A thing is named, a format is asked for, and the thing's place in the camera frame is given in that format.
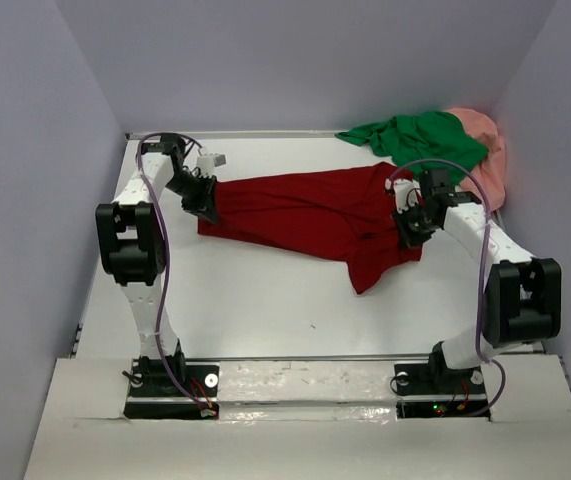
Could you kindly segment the red t shirt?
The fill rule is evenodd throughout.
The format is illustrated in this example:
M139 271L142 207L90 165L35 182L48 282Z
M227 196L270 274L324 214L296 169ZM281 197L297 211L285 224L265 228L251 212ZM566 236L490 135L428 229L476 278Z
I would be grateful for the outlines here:
M346 264L356 293L372 288L389 269L419 261L419 248L404 248L392 217L386 180L395 166L372 166L220 182L219 219L197 231L280 248Z

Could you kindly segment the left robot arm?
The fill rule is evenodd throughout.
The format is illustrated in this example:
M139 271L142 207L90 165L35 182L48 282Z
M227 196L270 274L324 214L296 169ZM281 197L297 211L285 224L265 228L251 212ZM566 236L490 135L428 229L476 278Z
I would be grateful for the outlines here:
M128 373L130 384L153 385L194 403L201 400L185 388L186 359L166 310L171 252L160 197L169 190L186 213L217 223L213 170L224 161L186 134L147 134L137 143L125 187L95 210L103 270L125 294L139 337L139 369Z

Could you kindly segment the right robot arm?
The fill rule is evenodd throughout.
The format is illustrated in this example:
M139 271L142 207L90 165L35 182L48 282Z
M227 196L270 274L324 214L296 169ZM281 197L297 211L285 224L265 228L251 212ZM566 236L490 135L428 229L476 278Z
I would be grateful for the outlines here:
M396 202L392 217L403 249L417 249L442 231L479 267L474 323L437 343L416 372L398 375L403 395L416 395L423 388L448 394L501 353L555 338L561 330L560 264L512 240L493 220L482 187L468 192L453 185L454 166L439 160L435 167L425 167L416 181L395 172L386 182Z

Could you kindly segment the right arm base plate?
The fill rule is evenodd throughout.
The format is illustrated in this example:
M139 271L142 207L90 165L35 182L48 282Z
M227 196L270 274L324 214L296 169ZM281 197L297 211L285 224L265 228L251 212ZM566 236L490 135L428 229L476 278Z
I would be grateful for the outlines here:
M427 363L401 363L394 366L389 386L400 420L472 417L489 403L479 368L436 378ZM487 411L479 415L490 416Z

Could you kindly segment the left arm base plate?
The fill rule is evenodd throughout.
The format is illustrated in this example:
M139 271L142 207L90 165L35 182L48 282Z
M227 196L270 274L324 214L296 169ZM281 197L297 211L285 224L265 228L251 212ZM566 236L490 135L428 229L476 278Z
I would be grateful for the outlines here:
M139 363L121 374L128 380L124 416L132 420L217 420L220 366L188 363L182 390L166 376L162 364L144 373Z

